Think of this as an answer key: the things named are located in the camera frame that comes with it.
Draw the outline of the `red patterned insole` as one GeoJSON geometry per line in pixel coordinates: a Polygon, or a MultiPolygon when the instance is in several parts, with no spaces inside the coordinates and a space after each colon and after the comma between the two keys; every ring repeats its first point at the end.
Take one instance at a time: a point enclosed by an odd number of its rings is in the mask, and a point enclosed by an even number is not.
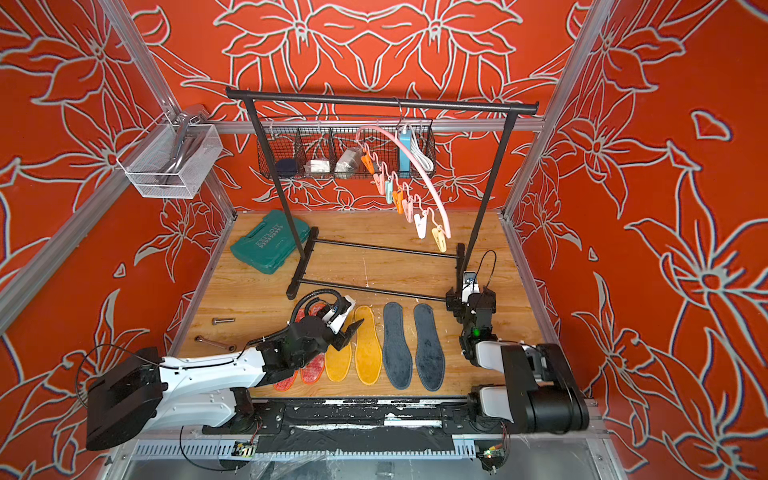
{"type": "MultiPolygon", "coordinates": [[[[300,310],[296,315],[295,322],[299,323],[304,317],[305,317],[304,310],[300,310]]],[[[288,391],[295,383],[298,375],[299,375],[299,371],[298,370],[294,371],[289,377],[275,383],[273,385],[273,388],[279,392],[288,391]]]]}

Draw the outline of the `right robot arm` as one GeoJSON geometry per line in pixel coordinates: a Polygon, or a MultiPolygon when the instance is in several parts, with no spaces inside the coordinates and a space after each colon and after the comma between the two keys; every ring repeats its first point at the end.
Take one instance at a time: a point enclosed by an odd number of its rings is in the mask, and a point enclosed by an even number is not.
{"type": "Polygon", "coordinates": [[[493,333],[496,295],[485,288],[468,294],[451,289],[446,308],[462,326],[459,345],[473,366],[500,373],[501,385],[476,386],[468,396],[469,418],[499,421],[512,433],[564,435],[585,431],[589,408],[561,347],[503,341],[493,333]]]}

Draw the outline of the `yellow insole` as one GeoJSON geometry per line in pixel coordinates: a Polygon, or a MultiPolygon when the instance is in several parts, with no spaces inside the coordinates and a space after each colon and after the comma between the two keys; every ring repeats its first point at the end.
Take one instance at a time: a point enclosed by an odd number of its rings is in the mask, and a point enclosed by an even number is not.
{"type": "Polygon", "coordinates": [[[343,381],[350,370],[352,361],[352,347],[346,345],[341,350],[330,347],[325,354],[325,371],[332,382],[343,381]]]}
{"type": "Polygon", "coordinates": [[[364,385],[374,385],[380,377],[383,353],[377,336],[372,309],[368,306],[357,307],[355,320],[362,321],[356,332],[356,373],[364,385]]]}

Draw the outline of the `dark grey insole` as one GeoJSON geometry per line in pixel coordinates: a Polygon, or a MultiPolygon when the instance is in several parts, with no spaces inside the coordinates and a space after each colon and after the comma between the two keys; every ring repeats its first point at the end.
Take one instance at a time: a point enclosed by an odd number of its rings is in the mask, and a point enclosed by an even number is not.
{"type": "Polygon", "coordinates": [[[441,389],[446,360],[437,332],[433,309],[427,304],[414,307],[417,332],[416,368],[423,387],[429,392],[441,389]]]}
{"type": "Polygon", "coordinates": [[[383,323],[383,364],[387,377],[395,389],[406,390],[412,381],[413,358],[406,342],[403,308],[399,303],[388,302],[384,306],[383,323]]]}

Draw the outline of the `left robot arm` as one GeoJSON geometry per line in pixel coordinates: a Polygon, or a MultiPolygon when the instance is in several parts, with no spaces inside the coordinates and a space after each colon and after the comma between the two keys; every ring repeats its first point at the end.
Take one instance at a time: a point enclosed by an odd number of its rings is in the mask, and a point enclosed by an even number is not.
{"type": "Polygon", "coordinates": [[[346,347],[361,322],[355,300],[322,288],[302,297],[280,331],[242,349],[196,358],[129,353],[87,387],[86,447],[109,450],[139,434],[191,425],[243,431],[256,422],[250,389],[279,383],[329,349],[346,347]]]}

